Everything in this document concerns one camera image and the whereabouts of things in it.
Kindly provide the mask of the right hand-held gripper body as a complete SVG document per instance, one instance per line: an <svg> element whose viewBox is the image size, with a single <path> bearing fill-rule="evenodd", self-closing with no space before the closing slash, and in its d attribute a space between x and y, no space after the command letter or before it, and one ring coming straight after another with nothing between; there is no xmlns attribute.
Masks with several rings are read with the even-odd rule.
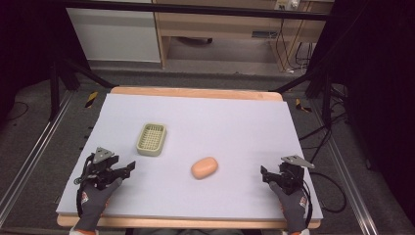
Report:
<svg viewBox="0 0 415 235"><path fill-rule="evenodd" d="M298 155L282 157L281 160L279 186L286 195L291 195L302 188L304 169L315 168L315 165Z"/></svg>

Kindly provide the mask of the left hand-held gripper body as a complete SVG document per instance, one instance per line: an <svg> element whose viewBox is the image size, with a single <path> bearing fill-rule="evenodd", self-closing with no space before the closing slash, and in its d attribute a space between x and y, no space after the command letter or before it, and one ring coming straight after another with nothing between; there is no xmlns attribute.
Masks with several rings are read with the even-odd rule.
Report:
<svg viewBox="0 0 415 235"><path fill-rule="evenodd" d="M123 170L112 169L119 160L114 152L98 147L92 154L92 162L86 168L85 179L89 180L97 189L107 188L116 179L123 177Z"/></svg>

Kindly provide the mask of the person's right hand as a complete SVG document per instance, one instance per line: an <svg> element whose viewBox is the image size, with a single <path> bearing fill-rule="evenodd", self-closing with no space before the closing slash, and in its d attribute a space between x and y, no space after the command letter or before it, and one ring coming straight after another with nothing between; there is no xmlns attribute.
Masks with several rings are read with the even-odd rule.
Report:
<svg viewBox="0 0 415 235"><path fill-rule="evenodd" d="M299 189L291 195L287 195L274 181L269 183L269 187L278 197L290 235L300 235L307 229L304 219L307 198L304 192Z"/></svg>

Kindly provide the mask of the person's left hand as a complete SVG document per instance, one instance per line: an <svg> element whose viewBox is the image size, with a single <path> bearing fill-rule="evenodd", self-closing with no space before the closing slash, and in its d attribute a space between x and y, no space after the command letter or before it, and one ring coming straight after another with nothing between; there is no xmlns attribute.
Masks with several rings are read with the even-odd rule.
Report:
<svg viewBox="0 0 415 235"><path fill-rule="evenodd" d="M82 215L70 231L70 235L97 235L97 224L112 193L122 184L118 178L106 189L99 190L87 183L81 194Z"/></svg>

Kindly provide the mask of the orange bread roll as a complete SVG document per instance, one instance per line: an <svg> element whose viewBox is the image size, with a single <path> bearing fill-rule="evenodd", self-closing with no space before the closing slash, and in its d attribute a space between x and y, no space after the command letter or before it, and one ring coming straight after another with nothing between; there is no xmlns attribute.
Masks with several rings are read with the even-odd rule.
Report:
<svg viewBox="0 0 415 235"><path fill-rule="evenodd" d="M203 179L215 173L217 169L217 160L213 157L206 157L194 163L191 172L196 179Z"/></svg>

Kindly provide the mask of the yellow black floor tape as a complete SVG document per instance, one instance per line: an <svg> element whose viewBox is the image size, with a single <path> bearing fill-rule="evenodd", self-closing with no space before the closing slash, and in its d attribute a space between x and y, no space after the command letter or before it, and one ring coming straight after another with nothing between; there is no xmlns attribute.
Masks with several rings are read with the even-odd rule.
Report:
<svg viewBox="0 0 415 235"><path fill-rule="evenodd" d="M304 106L301 104L301 100L300 100L300 99L296 99L296 109L297 109L297 110L300 110L300 111L304 111L304 112L306 112L306 113L312 113L312 109L311 109L311 108L309 108L309 107L304 107Z"/></svg>
<svg viewBox="0 0 415 235"><path fill-rule="evenodd" d="M94 92L90 93L84 108L90 108L92 106L92 104L94 103L97 95L98 95L97 91L94 91Z"/></svg>

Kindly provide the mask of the black metal stand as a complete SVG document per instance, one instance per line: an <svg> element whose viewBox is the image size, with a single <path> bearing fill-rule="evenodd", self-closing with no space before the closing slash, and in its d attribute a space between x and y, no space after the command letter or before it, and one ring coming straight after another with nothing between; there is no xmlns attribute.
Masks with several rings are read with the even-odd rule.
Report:
<svg viewBox="0 0 415 235"><path fill-rule="evenodd" d="M60 82L62 82L69 91L75 91L80 87L80 83L75 75L77 72L105 88L115 87L115 84L106 81L91 70L82 67L70 59L54 59L50 66L51 115L49 120L53 120L61 109Z"/></svg>
<svg viewBox="0 0 415 235"><path fill-rule="evenodd" d="M309 84L305 90L305 95L307 98L316 98L319 93L323 94L322 98L322 120L324 125L327 128L332 126L331 121L331 109L330 109L330 99L331 99L331 77L328 73L327 66L317 66L315 69L308 71L306 74L300 76L299 78L290 81L289 83L282 85L276 89L272 89L272 92L284 93L291 88L294 88L306 81L309 81Z"/></svg>

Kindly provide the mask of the white cabinet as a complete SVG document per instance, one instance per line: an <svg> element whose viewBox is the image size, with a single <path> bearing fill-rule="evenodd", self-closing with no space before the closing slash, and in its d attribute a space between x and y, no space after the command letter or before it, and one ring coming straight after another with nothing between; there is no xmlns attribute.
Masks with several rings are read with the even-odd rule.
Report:
<svg viewBox="0 0 415 235"><path fill-rule="evenodd" d="M89 61L161 61L152 13L67 8Z"/></svg>

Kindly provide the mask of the light wooden desk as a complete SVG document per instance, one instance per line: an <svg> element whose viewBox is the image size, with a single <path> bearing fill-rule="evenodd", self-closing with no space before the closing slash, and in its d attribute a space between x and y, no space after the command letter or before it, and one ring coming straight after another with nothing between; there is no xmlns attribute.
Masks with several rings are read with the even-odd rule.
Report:
<svg viewBox="0 0 415 235"><path fill-rule="evenodd" d="M275 10L276 0L152 0L155 4L196 5ZM295 11L331 12L335 0L300 0ZM172 37L264 39L270 43L278 68L294 66L292 59L301 44L316 43L325 26L322 21L268 19L234 16L156 13L161 55L167 55L167 41Z"/></svg>

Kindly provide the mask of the white power strip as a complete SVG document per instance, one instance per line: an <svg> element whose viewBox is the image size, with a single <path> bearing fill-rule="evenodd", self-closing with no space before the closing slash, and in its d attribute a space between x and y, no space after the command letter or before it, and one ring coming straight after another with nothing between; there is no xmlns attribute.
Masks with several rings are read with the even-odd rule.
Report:
<svg viewBox="0 0 415 235"><path fill-rule="evenodd" d="M275 10L295 11L300 4L300 0L276 0Z"/></svg>

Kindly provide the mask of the black metal crossbar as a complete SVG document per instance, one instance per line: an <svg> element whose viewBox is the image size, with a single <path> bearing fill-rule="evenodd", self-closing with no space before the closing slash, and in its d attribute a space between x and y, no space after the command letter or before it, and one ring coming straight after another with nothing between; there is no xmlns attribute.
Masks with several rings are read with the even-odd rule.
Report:
<svg viewBox="0 0 415 235"><path fill-rule="evenodd" d="M115 11L130 11L130 12L234 16L234 17L251 17L251 18L268 18L268 19L309 20L309 21L328 21L333 17L330 14L323 14L323 13L291 12L291 11L259 10L259 9L249 10L246 8L194 6L194 5L132 3L132 2L114 2L114 1L95 1L95 0L56 0L56 2L68 8L93 9L93 10L115 10Z"/></svg>

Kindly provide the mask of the metal floor rail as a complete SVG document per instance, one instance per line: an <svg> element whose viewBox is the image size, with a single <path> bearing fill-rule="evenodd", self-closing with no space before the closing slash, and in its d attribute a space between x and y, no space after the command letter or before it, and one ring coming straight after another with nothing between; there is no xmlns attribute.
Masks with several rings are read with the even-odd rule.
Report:
<svg viewBox="0 0 415 235"><path fill-rule="evenodd" d="M357 185L346 166L343 155L341 154L333 135L329 137L328 147L335 169L344 186L348 203L351 206L362 234L378 235L378 229L374 224L372 216L368 211Z"/></svg>
<svg viewBox="0 0 415 235"><path fill-rule="evenodd" d="M58 111L56 112L55 116L47 122L42 133L37 138L33 147L30 149L29 154L27 155L23 165L21 166L5 195L0 200L0 228L5 223L26 182L34 171L45 149L49 145L49 142L55 134L58 126L60 125L62 118L66 114L73 94L73 91L66 91L64 93L63 100L59 102Z"/></svg>

